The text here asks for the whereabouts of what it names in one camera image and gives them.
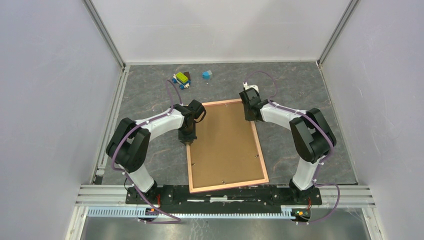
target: framed board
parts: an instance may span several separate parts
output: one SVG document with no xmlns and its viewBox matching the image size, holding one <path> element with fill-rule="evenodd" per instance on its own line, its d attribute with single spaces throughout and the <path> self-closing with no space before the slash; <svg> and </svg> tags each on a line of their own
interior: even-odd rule
<svg viewBox="0 0 424 240">
<path fill-rule="evenodd" d="M 187 145 L 190 193 L 269 182 L 258 133 L 241 99 L 203 103 L 197 139 Z"/>
</svg>

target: toy car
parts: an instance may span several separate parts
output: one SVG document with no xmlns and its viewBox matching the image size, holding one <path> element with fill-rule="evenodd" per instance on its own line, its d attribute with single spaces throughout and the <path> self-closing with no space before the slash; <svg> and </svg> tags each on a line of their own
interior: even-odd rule
<svg viewBox="0 0 424 240">
<path fill-rule="evenodd" d="M 177 74 L 174 74 L 173 75 L 173 78 L 172 78 L 172 82 L 174 84 L 179 83 L 179 88 L 182 89 L 182 90 L 183 89 L 186 89 L 186 88 L 189 88 L 190 87 L 190 83 L 192 83 L 190 81 L 190 79 L 185 74 L 183 74 L 182 72 L 179 72 Z"/>
</svg>

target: gray floor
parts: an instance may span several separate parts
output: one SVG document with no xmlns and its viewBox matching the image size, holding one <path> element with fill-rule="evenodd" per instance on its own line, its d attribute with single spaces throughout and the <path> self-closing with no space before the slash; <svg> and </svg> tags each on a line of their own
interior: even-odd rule
<svg viewBox="0 0 424 240">
<path fill-rule="evenodd" d="M 312 209 L 312 218 L 328 209 Z M 149 225 L 134 218 L 88 217 L 83 240 L 370 240 L 360 208 L 337 209 L 325 221 L 296 226 L 285 219 L 183 219 L 180 224 Z"/>
<path fill-rule="evenodd" d="M 211 70 L 211 80 L 202 72 Z M 355 175 L 334 116 L 323 79 L 314 62 L 213 63 L 131 66 L 121 102 L 118 122 L 123 118 L 144 119 L 165 111 L 170 106 L 164 80 L 174 73 L 189 71 L 191 87 L 178 91 L 185 104 L 196 99 L 211 102 L 239 98 L 243 80 L 253 71 L 265 71 L 277 80 L 279 93 L 274 100 L 284 106 L 309 110 L 318 108 L 324 114 L 337 139 L 334 156 L 321 168 L 320 183 L 353 184 Z M 249 84 L 259 86 L 261 98 L 274 93 L 272 81 L 264 74 L 254 75 Z M 257 133 L 268 171 L 270 184 L 288 184 L 296 172 L 299 156 L 289 130 L 272 123 L 257 122 Z M 187 185 L 186 148 L 170 131 L 149 145 L 145 165 L 159 185 Z M 108 160 L 102 184 L 121 185 L 124 176 L 110 168 Z"/>
</svg>

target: black base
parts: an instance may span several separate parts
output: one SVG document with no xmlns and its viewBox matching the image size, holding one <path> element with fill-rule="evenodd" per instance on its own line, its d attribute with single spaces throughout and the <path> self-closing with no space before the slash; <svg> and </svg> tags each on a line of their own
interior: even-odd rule
<svg viewBox="0 0 424 240">
<path fill-rule="evenodd" d="M 128 189 L 126 204 L 145 204 L 133 187 Z M 296 206 L 308 205 L 305 201 L 295 201 L 293 191 L 288 186 L 260 185 L 252 187 L 239 187 L 190 193 L 188 185 L 164 185 L 149 190 L 148 200 L 152 204 L 158 203 L 160 195 L 160 208 L 172 214 L 256 214 L 256 213 L 281 213 L 281 205 Z M 211 198 L 228 200 L 243 200 L 242 202 L 210 202 Z M 312 205 L 323 204 L 320 190 L 313 188 L 308 197 Z"/>
</svg>

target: wooden frame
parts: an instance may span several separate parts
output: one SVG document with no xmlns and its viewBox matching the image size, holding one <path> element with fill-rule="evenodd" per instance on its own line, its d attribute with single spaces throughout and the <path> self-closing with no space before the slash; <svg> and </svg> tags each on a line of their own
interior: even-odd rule
<svg viewBox="0 0 424 240">
<path fill-rule="evenodd" d="M 202 103 L 203 106 L 215 106 L 215 105 L 227 105 L 227 104 L 234 104 L 234 103 L 241 103 L 241 99 L 231 99 L 231 100 L 223 100 L 223 101 L 212 101 L 212 102 L 206 102 Z M 192 159 L 191 159 L 191 151 L 190 151 L 190 145 L 187 145 L 187 167 L 188 167 L 188 186 L 190 193 L 198 193 L 198 192 L 206 192 L 206 191 L 214 191 L 214 190 L 221 190 L 221 189 L 229 189 L 229 188 L 236 188 L 236 187 L 242 187 L 242 186 L 249 186 L 249 185 L 258 185 L 258 184 L 265 184 L 269 182 L 267 168 L 265 166 L 264 156 L 262 154 L 261 145 L 259 143 L 258 133 L 256 131 L 255 122 L 250 122 L 251 129 L 253 132 L 253 137 L 256 145 L 256 150 L 258 152 L 258 158 L 260 161 L 260 165 L 262 168 L 262 173 L 264 178 L 263 179 L 257 179 L 257 180 L 250 180 L 250 181 L 242 181 L 242 182 L 236 182 L 236 183 L 229 183 L 225 185 L 214 185 L 214 186 L 205 186 L 205 187 L 197 187 L 193 188 L 193 172 L 192 172 Z"/>
</svg>

